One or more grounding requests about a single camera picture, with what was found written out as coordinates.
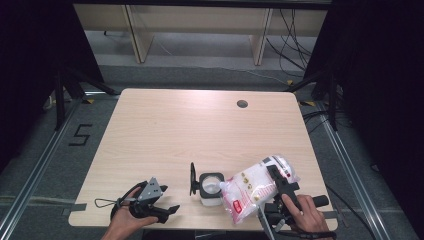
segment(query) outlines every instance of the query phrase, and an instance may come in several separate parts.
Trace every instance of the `white plastic bag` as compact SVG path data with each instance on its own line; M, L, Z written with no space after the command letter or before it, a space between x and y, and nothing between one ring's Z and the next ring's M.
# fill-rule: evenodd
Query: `white plastic bag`
M220 183L225 209L231 214L235 224L241 223L278 193L274 180L268 173L267 166L271 165L276 165L289 183L300 180L285 158L273 155Z

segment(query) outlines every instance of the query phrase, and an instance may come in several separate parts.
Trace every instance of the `hand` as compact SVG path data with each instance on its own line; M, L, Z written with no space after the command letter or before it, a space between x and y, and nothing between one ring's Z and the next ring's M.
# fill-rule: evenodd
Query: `hand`
M293 216L295 225L291 225L292 230L300 232L328 232L327 222L325 221L324 214L317 210L311 196L298 195L297 201L302 208L300 211L293 203L291 198L286 194L281 196L287 209Z
M140 188L132 191L128 197L134 196ZM106 233L103 235L103 240L121 240L131 236L138 229L156 223L157 217L135 218L131 215L128 206L119 208L112 218Z

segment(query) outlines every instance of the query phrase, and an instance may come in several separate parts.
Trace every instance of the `red label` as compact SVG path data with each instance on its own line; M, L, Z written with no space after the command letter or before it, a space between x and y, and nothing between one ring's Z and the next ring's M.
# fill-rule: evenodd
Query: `red label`
M236 210L237 213L241 212L241 206L240 206L239 200L235 200L233 202L233 207L234 207L234 209Z

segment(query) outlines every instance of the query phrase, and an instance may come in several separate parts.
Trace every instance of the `gray floor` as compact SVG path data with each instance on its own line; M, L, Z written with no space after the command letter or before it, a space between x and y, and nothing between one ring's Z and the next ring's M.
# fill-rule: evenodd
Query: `gray floor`
M87 36L106 83L117 90L126 87L153 87L281 91L287 87L287 80L296 82L301 79L281 71L279 57L269 46L262 65L255 66L248 36L157 34L146 62L141 65L135 61L127 33L108 32L104 36L103 32L87 32ZM282 46L279 36L270 37L270 41L275 46ZM299 38L299 41L305 48L312 50L315 38ZM296 51L285 51L285 54L301 64ZM287 61L282 61L281 66L292 74L302 74ZM84 87L87 91L96 91L90 86ZM312 88L313 85L299 90L296 93L298 100L311 100ZM78 105L10 239L100 239L105 229L74 228L67 223L67 217L116 102L117 98L102 96L96 97L92 104ZM313 106L300 108L304 114L317 110ZM326 123L323 124L322 121L320 117L316 117L306 126L310 131L324 180L367 221L324 128ZM349 119L338 114L337 121L338 134L390 238L418 239L384 179L370 168L372 159L361 145ZM73 135L80 124L86 123L92 124L92 127L84 129L90 134L87 144L79 148L69 146L69 143L80 141ZM0 176L0 216L7 213L13 198L24 186L53 135L54 124L53 107L46 110L46 114L39 119L22 147L21 154L11 161ZM341 200L332 193L330 198L333 206L340 207L346 219L346 224L339 221L336 231L339 239L371 239L366 228ZM140 239L140 235L135 234L132 239Z

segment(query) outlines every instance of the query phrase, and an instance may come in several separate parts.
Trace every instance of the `metal rail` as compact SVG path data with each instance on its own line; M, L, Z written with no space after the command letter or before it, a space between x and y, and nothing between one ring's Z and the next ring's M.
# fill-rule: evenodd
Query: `metal rail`
M325 107L321 102L317 103L317 108L320 111L325 111ZM321 120L324 122L325 130L330 138L331 143L333 144L334 149L336 150L340 163L342 164L350 185L353 188L353 192L355 193L356 198L358 199L358 202L364 211L365 217L367 218L370 228L373 231L376 239L391 239L384 225L383 219L381 218L364 184L362 183L362 180L359 177L358 172L356 171L355 166L353 165L349 154L347 153L346 148L344 147L343 142L339 137L339 134L333 130L330 123L328 123L326 118L322 115Z
M74 99L74 101L72 101L70 109L67 112L65 121L63 122L62 126L53 133L49 143L47 144L40 158L38 159L38 162L32 170L30 176L28 177L25 185L22 187L18 196L15 198L7 214L1 220L0 237L2 240L9 239L9 237L13 233L13 230L18 224L18 221L22 216L23 212L25 211L25 208L28 205L32 194L40 183L40 180L44 172L46 171L47 166L50 163L53 153L55 152L60 140L62 139L68 127L69 121L78 106L80 105L80 102L81 99Z

